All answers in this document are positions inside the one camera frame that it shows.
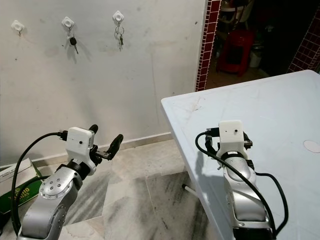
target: red stool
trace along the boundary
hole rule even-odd
[[[241,77],[248,68],[250,50],[255,35],[248,30],[234,30],[226,38],[222,54],[218,58],[216,70],[238,73]]]

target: cardboard box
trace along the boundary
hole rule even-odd
[[[5,214],[10,212],[11,206],[11,186],[13,181],[16,164],[5,170],[0,171],[0,213]],[[41,174],[33,165],[29,158],[23,160],[20,164],[18,175],[16,178],[15,196],[18,195],[24,183],[30,179],[40,177]],[[41,180],[31,183],[20,197],[19,206],[30,201],[39,193],[39,187],[42,184]]]

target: tiled floor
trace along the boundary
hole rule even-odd
[[[59,239],[214,240],[199,199],[181,187],[192,185],[184,166],[174,140],[119,151],[83,181]],[[10,222],[1,238],[16,239]]]
[[[214,89],[267,77],[269,76],[262,70],[251,67],[249,67],[241,77],[238,77],[236,73],[227,73],[223,71],[217,72],[216,61],[213,60],[209,67],[205,89]]]

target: key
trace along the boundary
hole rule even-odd
[[[119,39],[118,39],[118,40],[119,40],[119,43],[118,43],[118,44],[119,44],[119,50],[120,50],[120,52],[121,52],[121,49],[122,49],[122,44],[121,44],[121,35],[120,35],[120,37],[119,37]]]
[[[121,46],[124,45],[124,39],[123,39],[123,37],[122,37],[122,34],[120,34],[120,44],[121,44]]]
[[[76,54],[79,54],[78,49],[77,49],[77,46],[76,46],[76,44],[77,44],[76,38],[75,38],[74,36],[73,36],[73,37],[70,37],[69,41],[70,41],[70,44],[71,44],[72,46],[74,46],[74,49],[75,49],[75,51],[76,51]]]

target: black cable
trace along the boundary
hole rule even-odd
[[[20,191],[19,191],[19,193],[17,194],[16,199],[15,199],[15,209],[17,209],[17,213],[18,213],[19,201],[20,201],[20,197],[21,197],[22,192],[23,192],[30,184],[32,184],[32,183],[34,183],[34,182],[36,182],[36,181],[38,181],[38,180],[47,179],[48,177],[50,177],[50,176],[34,177],[34,178],[26,181],[26,182],[22,185],[22,187],[21,187],[21,189],[20,189]],[[15,220],[16,220],[16,227],[17,227],[17,229],[20,229],[21,223],[20,223],[19,213],[18,213],[18,216],[17,216],[17,218],[16,218]]]
[[[255,172],[255,174],[257,176],[266,176],[266,177],[271,178],[274,181],[276,187],[279,190],[279,193],[280,193],[280,196],[281,196],[281,199],[282,199],[282,202],[283,202],[284,219],[283,219],[282,223],[279,225],[279,227],[276,229],[276,234],[278,235],[280,233],[280,231],[284,228],[284,226],[287,224],[288,219],[289,219],[289,208],[288,208],[288,203],[287,203],[287,200],[286,200],[285,193],[282,190],[282,187],[280,186],[280,183],[278,182],[278,180],[273,175],[271,175],[270,173]]]
[[[17,175],[18,175],[20,163],[22,162],[25,155],[29,152],[29,150],[36,143],[38,143],[40,140],[42,140],[46,137],[49,137],[49,136],[59,136],[59,135],[60,135],[59,132],[51,132],[51,133],[48,133],[48,134],[45,134],[45,135],[39,137],[37,140],[35,140],[33,143],[31,143],[30,146],[28,146],[26,150],[24,150],[24,152],[20,156],[18,162],[16,163],[14,174],[13,174],[13,179],[12,179],[12,186],[11,186],[11,221],[12,221],[13,229],[14,229],[14,232],[16,235],[18,235],[18,232],[19,232],[19,228],[17,228],[17,223],[20,224],[20,221],[19,221],[18,209],[15,208],[15,206],[16,206],[15,189],[16,189]]]
[[[231,171],[233,171],[236,175],[239,176],[239,178],[241,178],[253,191],[254,193],[259,197],[259,199],[261,200],[262,204],[264,205],[266,212],[268,213],[268,217],[269,217],[269,222],[270,222],[270,226],[272,229],[272,237],[273,239],[277,238],[277,234],[276,234],[276,226],[275,226],[275,220],[274,217],[272,215],[271,209],[267,203],[267,201],[265,200],[265,198],[262,196],[262,194],[259,192],[259,190],[247,179],[245,178],[237,169],[235,169],[233,166],[231,166],[229,163],[223,161],[221,158],[217,157],[216,155],[204,150],[203,148],[200,147],[198,141],[199,138],[203,135],[209,134],[209,132],[202,132],[200,134],[198,134],[195,138],[195,145],[196,147],[203,152],[204,154],[208,155],[209,157],[217,160],[219,163],[225,165],[227,168],[229,168]]]

